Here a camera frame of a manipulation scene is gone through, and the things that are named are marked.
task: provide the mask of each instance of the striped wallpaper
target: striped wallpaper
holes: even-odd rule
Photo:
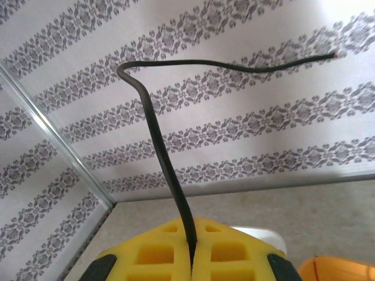
[[[373,1],[6,0],[0,36],[1,58],[117,201],[169,194],[137,93],[115,73],[131,60],[199,58],[259,67],[338,53],[334,61],[269,74],[208,66],[131,70],[151,93],[188,194],[375,171]],[[4,280],[51,280],[35,261],[50,253],[52,240],[76,237],[75,231],[48,231],[14,267],[17,246],[36,239],[32,229],[48,217],[59,214],[56,229],[65,221],[85,224],[74,219],[75,210],[91,216],[100,205],[37,131],[2,89],[0,198],[11,210],[0,225],[7,235],[0,265],[11,268]],[[26,192],[30,185],[40,189]],[[22,221],[26,216],[31,223]],[[50,268],[61,262],[48,260]]]

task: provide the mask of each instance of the beige countertop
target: beige countertop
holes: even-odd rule
[[[321,254],[375,263],[375,180],[188,200],[195,217],[277,231],[296,267]],[[66,280],[77,281],[101,251],[177,217],[172,199],[117,204]]]

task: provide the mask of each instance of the square hole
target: square hole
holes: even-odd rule
[[[218,242],[212,245],[212,262],[232,262],[248,260],[246,247],[241,242]]]
[[[129,274],[127,281],[171,281],[170,273],[133,273]]]
[[[206,225],[206,231],[207,232],[220,232],[221,230],[211,225]]]
[[[212,271],[211,281],[254,281],[254,271],[247,268]]]
[[[177,225],[170,225],[164,229],[164,232],[177,232],[178,227]]]
[[[149,244],[141,247],[135,264],[156,265],[161,263],[173,263],[174,261],[175,257],[172,245]]]

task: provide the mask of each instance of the metal edge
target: metal edge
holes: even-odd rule
[[[85,164],[80,155],[72,148],[68,141],[61,135],[59,130],[47,116],[47,113],[37,104],[29,92],[22,86],[15,75],[8,69],[4,61],[0,61],[0,80],[12,91],[12,98],[21,102],[24,109],[31,115],[42,131],[49,136],[61,156],[68,163],[72,163],[79,173],[87,188],[94,193],[98,199],[109,209],[113,209],[116,201],[101,184],[99,179],[93,175],[91,169]]]

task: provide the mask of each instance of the white object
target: white object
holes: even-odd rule
[[[266,228],[256,228],[256,227],[232,227],[238,231],[249,234],[263,242],[266,242],[276,249],[283,251],[287,254],[287,245],[281,235],[275,231]]]

